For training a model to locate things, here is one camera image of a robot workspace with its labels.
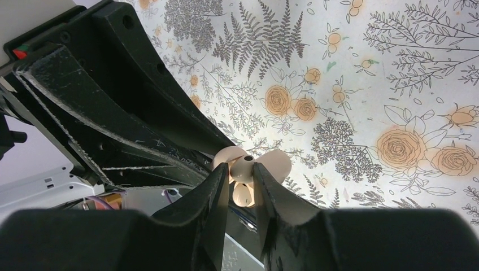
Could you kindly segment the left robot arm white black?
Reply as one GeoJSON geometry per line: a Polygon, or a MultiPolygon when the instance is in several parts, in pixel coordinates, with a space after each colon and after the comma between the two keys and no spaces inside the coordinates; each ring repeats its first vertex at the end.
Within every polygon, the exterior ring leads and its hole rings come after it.
{"type": "Polygon", "coordinates": [[[107,189],[189,189],[232,143],[165,67],[134,7],[1,2],[1,115],[34,126],[1,216],[107,189]]]}

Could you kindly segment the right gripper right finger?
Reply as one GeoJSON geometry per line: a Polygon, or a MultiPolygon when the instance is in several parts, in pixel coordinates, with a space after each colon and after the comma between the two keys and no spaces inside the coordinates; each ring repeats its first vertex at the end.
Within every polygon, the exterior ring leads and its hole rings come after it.
{"type": "Polygon", "coordinates": [[[252,168],[266,270],[477,270],[478,239],[445,209],[320,209],[252,168]]]}

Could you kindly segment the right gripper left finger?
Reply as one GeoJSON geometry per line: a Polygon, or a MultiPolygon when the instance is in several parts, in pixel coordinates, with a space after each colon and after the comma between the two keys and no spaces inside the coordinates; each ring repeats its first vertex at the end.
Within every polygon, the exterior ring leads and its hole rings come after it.
{"type": "Polygon", "coordinates": [[[220,270],[229,167],[147,216],[25,209],[1,226],[2,270],[220,270]]]}

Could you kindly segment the beige wireless earbud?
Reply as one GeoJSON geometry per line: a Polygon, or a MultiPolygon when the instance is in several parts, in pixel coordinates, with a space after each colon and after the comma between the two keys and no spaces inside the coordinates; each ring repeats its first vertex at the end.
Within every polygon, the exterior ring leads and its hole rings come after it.
{"type": "Polygon", "coordinates": [[[229,167],[230,180],[248,184],[252,183],[252,167],[255,159],[250,155],[240,156],[231,161],[229,167]]]}
{"type": "Polygon", "coordinates": [[[255,205],[253,187],[250,184],[235,182],[232,199],[239,207],[253,207],[255,205]]]}

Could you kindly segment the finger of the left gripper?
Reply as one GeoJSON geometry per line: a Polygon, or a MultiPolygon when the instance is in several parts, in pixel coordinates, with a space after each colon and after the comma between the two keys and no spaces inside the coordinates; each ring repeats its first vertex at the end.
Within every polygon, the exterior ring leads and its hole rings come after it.
{"type": "Polygon", "coordinates": [[[114,51],[114,82],[126,84],[124,90],[115,90],[122,103],[154,132],[180,147],[212,156],[235,147],[201,112],[205,100],[197,93],[186,93],[171,75],[133,6],[117,1],[105,4],[93,20],[114,51]]]}
{"type": "Polygon", "coordinates": [[[65,46],[49,44],[16,61],[13,74],[101,181],[185,188],[210,174],[190,151],[123,110],[65,46]]]}

